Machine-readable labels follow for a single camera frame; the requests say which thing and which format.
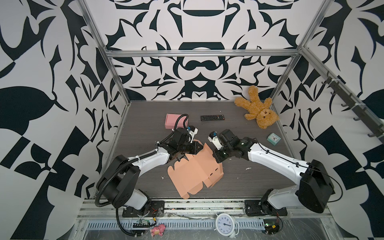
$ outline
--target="brown teddy bear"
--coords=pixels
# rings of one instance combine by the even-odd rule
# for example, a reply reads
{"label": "brown teddy bear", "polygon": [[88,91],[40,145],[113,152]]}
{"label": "brown teddy bear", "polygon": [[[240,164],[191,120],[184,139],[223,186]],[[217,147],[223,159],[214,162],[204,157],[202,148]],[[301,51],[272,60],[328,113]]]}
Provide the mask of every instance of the brown teddy bear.
{"label": "brown teddy bear", "polygon": [[279,116],[269,109],[272,104],[271,98],[267,98],[264,103],[262,103],[259,98],[259,90],[256,86],[250,86],[248,94],[251,101],[245,98],[236,98],[235,100],[236,106],[242,107],[249,112],[244,115],[247,120],[256,119],[257,125],[262,129],[266,129],[279,119]]}

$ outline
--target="clock face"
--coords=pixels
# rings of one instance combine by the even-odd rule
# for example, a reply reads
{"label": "clock face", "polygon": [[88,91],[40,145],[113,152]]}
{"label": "clock face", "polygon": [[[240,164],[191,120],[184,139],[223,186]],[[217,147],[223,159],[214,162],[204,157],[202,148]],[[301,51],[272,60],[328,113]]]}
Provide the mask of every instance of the clock face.
{"label": "clock face", "polygon": [[232,219],[226,215],[219,216],[217,219],[217,229],[223,234],[230,233],[233,229]]}

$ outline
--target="pink toy figurine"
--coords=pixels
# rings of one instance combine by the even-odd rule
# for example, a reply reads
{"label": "pink toy figurine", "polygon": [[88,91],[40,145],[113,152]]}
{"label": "pink toy figurine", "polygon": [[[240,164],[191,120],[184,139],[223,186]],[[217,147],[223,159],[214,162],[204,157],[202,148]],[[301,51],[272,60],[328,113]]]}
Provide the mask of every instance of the pink toy figurine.
{"label": "pink toy figurine", "polygon": [[166,226],[164,224],[160,224],[159,226],[156,226],[151,229],[151,236],[159,234],[160,236],[163,235],[163,232],[165,230]]}

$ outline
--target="table surface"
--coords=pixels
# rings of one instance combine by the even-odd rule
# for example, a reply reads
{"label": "table surface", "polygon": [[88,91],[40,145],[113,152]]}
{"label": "table surface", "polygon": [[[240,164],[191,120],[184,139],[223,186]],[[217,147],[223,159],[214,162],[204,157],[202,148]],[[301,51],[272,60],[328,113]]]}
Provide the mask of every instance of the table surface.
{"label": "table surface", "polygon": [[[120,154],[131,157],[153,150],[156,141],[161,141],[171,131],[164,127],[167,113],[189,114],[188,125],[193,125],[199,130],[195,139],[202,143],[207,142],[211,147],[213,145],[208,141],[210,132],[220,133],[230,129],[240,139],[257,137],[261,144],[289,156],[283,139],[276,146],[267,141],[272,132],[282,136],[276,123],[267,129],[260,129],[256,120],[246,120],[244,114],[247,111],[235,106],[233,102],[134,101],[128,110],[114,157]],[[225,120],[204,122],[200,120],[201,115],[219,114],[223,114]],[[144,173],[137,181],[136,188],[151,198],[180,198],[167,173],[167,168],[173,166],[174,162],[175,160]],[[270,188],[281,189],[294,185],[285,176],[261,164],[235,157],[223,162],[223,171],[224,176],[212,188],[204,185],[201,191],[190,197],[261,197]]]}

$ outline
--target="pink box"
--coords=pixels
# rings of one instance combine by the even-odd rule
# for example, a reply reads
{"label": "pink box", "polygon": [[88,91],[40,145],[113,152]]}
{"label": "pink box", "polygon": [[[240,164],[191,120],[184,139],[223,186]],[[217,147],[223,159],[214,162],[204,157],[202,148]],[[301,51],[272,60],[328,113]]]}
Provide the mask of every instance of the pink box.
{"label": "pink box", "polygon": [[[171,113],[167,113],[167,116],[166,116],[166,123],[165,123],[165,126],[166,126],[166,129],[173,129],[175,127],[175,123],[176,123],[176,120],[177,118],[180,116],[181,114],[171,114]],[[186,117],[182,117],[179,122],[177,123],[177,127],[184,127],[183,126],[183,122],[185,120]]]}

